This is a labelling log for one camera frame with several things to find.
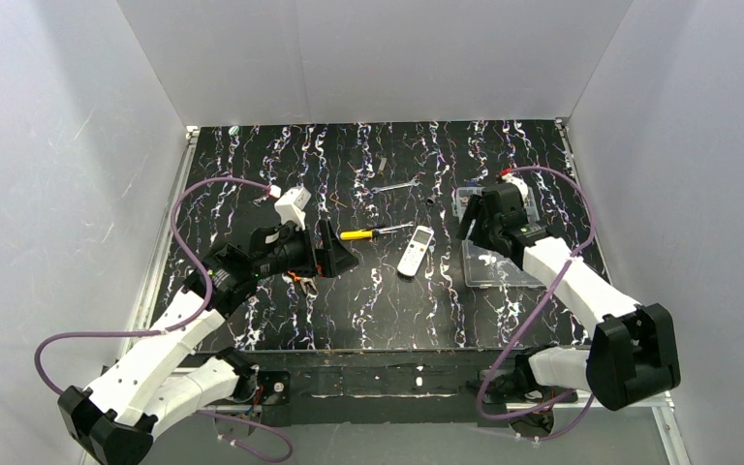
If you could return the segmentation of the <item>white remote control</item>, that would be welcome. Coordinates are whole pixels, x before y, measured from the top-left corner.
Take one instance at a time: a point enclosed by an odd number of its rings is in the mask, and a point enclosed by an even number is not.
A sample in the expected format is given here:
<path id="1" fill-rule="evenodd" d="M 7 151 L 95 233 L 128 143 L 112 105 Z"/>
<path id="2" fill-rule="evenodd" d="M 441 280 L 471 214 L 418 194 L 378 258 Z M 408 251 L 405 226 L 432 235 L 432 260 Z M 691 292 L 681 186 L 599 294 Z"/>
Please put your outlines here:
<path id="1" fill-rule="evenodd" d="M 433 238 L 434 231 L 431 228 L 426 226 L 415 227 L 408 244 L 404 248 L 396 272 L 405 277 L 414 277 L 419 271 Z"/>

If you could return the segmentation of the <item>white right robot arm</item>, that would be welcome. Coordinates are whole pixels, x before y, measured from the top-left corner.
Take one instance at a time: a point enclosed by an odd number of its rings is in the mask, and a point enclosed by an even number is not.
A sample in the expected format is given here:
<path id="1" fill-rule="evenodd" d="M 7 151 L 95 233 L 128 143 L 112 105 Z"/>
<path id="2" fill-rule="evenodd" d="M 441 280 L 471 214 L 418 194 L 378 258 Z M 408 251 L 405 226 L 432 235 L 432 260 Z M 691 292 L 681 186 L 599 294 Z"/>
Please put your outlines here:
<path id="1" fill-rule="evenodd" d="M 471 195 L 458 236 L 536 278 L 590 333 L 587 349 L 551 346 L 517 355 L 505 377 L 517 393 L 584 390 L 617 411 L 680 385 L 669 311 L 621 293 L 573 253 L 556 227 L 532 221 L 519 187 L 504 183 Z"/>

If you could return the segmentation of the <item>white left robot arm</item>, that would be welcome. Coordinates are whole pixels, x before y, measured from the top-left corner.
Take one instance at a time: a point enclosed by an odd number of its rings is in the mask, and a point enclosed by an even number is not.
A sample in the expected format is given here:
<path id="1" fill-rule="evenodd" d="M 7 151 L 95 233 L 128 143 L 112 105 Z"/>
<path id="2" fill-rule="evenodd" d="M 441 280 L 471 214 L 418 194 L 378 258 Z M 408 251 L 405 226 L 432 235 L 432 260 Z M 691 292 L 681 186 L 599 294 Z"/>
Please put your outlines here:
<path id="1" fill-rule="evenodd" d="M 249 248 L 223 243 L 203 260 L 150 331 L 87 387 L 67 387 L 57 404 L 70 436 L 101 464 L 139 464 L 179 421 L 225 398 L 250 403 L 267 388 L 260 367 L 229 347 L 176 380 L 171 373 L 210 333 L 278 274 L 335 278 L 358 266 L 328 220 L 322 244 L 292 221 L 252 233 Z"/>

